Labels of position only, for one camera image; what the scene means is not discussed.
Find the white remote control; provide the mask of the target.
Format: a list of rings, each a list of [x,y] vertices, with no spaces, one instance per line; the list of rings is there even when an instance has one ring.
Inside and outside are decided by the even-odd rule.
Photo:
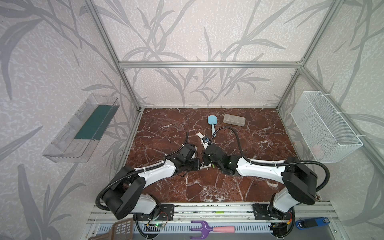
[[[200,167],[200,169],[211,168],[212,166],[213,166],[212,164],[206,165],[205,163],[202,163],[202,166]]]

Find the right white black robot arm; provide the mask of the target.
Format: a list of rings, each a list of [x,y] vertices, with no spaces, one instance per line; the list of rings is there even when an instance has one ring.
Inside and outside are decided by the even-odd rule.
[[[313,205],[316,200],[317,175],[304,164],[295,164],[296,158],[285,161],[246,160],[244,157],[227,155],[216,144],[205,144],[203,161],[213,164],[223,174],[230,176],[257,177],[284,185],[269,203],[270,213],[286,213],[298,204]]]

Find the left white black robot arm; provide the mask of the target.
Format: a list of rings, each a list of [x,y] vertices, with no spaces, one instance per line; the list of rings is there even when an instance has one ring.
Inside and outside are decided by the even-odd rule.
[[[157,164],[135,169],[123,167],[97,195],[96,206],[110,211],[118,220],[130,214],[158,217],[161,203],[151,195],[144,195],[144,189],[160,180],[199,170],[202,164],[196,151],[195,145],[184,144]]]

